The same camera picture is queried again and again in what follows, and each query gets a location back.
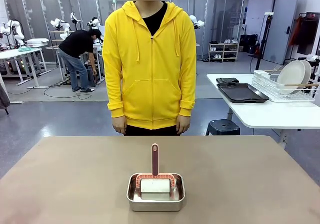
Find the person's left hand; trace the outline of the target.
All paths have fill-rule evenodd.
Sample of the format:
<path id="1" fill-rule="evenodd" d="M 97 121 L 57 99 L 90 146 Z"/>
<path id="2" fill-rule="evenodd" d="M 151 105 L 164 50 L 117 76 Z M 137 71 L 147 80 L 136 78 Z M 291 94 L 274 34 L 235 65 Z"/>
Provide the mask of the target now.
<path id="1" fill-rule="evenodd" d="M 191 118 L 187 116 L 178 115 L 176 119 L 176 131 L 180 135 L 186 132 L 190 127 Z"/>

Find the person's right hand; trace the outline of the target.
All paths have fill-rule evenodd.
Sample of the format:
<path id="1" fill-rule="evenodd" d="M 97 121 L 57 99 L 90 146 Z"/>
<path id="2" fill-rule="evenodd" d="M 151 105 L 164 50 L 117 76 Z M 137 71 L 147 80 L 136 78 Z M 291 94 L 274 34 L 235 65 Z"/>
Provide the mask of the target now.
<path id="1" fill-rule="evenodd" d="M 125 134 L 127 128 L 127 121 L 125 116 L 112 118 L 112 126 L 114 130 L 119 134 Z"/>

